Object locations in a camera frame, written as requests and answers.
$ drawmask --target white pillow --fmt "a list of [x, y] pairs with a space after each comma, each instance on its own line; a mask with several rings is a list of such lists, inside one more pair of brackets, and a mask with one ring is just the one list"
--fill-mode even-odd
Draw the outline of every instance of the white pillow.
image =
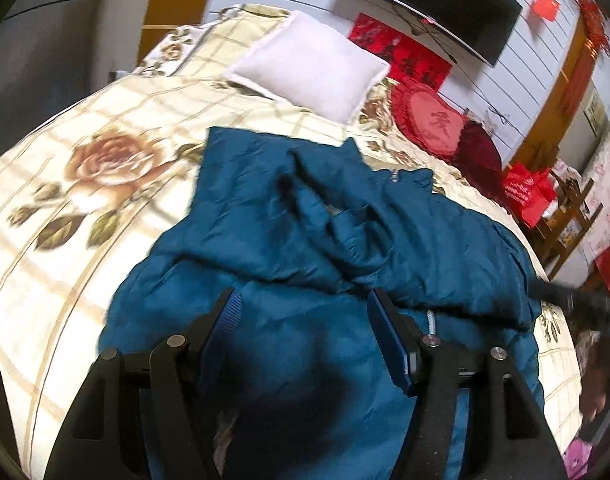
[[336, 123], [350, 124], [389, 63], [313, 17], [294, 11], [223, 77]]

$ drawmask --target red cushion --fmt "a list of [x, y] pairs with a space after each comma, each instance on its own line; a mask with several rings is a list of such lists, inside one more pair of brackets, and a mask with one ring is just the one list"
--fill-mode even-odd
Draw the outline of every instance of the red cushion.
[[498, 150], [479, 123], [468, 121], [451, 164], [486, 198], [506, 207], [503, 169]]
[[466, 118], [429, 86], [406, 79], [391, 91], [391, 106], [399, 130], [414, 144], [443, 160], [454, 155]]

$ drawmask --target red gift bag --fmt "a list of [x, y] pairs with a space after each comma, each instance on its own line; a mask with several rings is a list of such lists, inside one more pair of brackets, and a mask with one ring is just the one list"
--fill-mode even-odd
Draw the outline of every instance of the red gift bag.
[[522, 164], [515, 165], [503, 180], [509, 204], [525, 224], [532, 229], [543, 216], [556, 192], [547, 176], [550, 168], [530, 173]]

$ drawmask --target blue down jacket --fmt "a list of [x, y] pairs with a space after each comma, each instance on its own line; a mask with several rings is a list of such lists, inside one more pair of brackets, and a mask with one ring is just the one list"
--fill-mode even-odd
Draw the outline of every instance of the blue down jacket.
[[[428, 330], [507, 348], [541, 407], [535, 277], [505, 227], [432, 193], [430, 170], [372, 171], [340, 148], [214, 127], [188, 216], [114, 295], [99, 350], [151, 349], [223, 288], [243, 312], [219, 387], [239, 412], [224, 478], [387, 479], [414, 410], [383, 362], [366, 299], [380, 286]], [[460, 471], [468, 395], [446, 478]]]

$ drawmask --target heart pillow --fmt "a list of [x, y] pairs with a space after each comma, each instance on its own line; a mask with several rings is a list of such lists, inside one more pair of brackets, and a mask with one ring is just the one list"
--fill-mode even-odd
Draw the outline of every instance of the heart pillow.
[[409, 140], [443, 160], [454, 155], [467, 119], [434, 90], [407, 79], [392, 90], [391, 104], [396, 124]]

